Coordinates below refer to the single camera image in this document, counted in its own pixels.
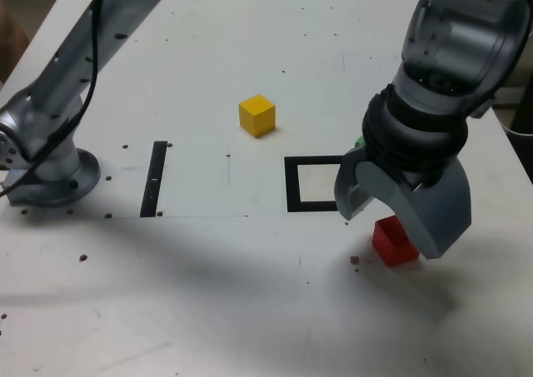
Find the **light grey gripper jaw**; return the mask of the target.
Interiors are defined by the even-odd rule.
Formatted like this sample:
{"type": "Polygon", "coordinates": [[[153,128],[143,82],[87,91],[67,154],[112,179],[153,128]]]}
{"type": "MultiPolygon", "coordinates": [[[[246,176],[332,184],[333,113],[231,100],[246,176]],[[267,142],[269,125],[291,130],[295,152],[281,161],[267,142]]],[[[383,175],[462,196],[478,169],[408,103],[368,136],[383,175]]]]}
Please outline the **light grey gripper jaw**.
{"type": "Polygon", "coordinates": [[[412,245],[438,259],[471,225],[471,192],[454,159],[441,174],[384,171],[364,161],[355,169],[361,189],[394,211],[412,245]]]}

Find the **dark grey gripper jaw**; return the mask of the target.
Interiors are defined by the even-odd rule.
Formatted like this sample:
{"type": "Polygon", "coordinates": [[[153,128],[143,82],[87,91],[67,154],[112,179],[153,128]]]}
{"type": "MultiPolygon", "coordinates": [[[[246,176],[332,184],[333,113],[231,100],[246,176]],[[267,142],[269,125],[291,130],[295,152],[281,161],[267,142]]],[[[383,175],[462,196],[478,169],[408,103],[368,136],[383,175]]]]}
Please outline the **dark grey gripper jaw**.
{"type": "Polygon", "coordinates": [[[337,210],[346,221],[351,221],[374,200],[356,179],[356,166],[366,160],[365,147],[354,147],[341,158],[334,197],[337,210]]]}

